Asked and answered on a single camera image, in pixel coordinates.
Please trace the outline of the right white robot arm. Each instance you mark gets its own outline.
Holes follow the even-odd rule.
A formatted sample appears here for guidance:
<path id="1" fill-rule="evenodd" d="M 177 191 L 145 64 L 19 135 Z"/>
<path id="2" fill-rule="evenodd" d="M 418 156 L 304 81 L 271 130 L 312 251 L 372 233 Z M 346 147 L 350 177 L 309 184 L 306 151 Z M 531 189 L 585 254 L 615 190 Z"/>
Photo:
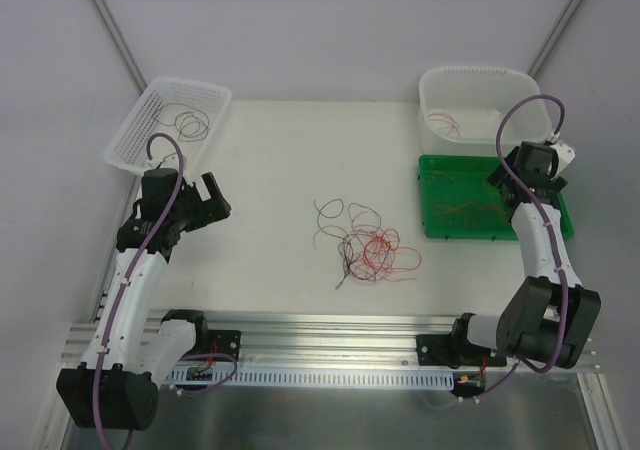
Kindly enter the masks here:
<path id="1" fill-rule="evenodd" d="M 548 144 L 523 142 L 489 176 L 516 233 L 525 278 L 499 316 L 464 313 L 452 326 L 450 356 L 469 365 L 490 352 L 544 373 L 571 369 L 601 309 L 573 269 L 561 231 L 559 156 Z"/>

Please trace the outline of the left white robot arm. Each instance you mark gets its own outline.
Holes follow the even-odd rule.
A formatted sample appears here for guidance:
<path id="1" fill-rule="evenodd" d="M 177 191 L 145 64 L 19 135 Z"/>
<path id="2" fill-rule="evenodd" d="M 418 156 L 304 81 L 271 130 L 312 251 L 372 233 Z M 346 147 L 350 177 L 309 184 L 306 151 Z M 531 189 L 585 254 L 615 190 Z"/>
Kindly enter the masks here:
<path id="1" fill-rule="evenodd" d="M 181 236 L 228 218 L 231 206 L 212 173 L 209 193 L 171 168 L 148 170 L 139 198 L 119 228 L 116 268 L 104 314 L 75 368 L 60 371 L 56 389 L 80 428 L 147 429 L 156 414 L 161 385 L 182 357 L 199 359 L 210 347 L 199 310 L 170 310 L 159 331 L 142 341 L 150 300 Z"/>

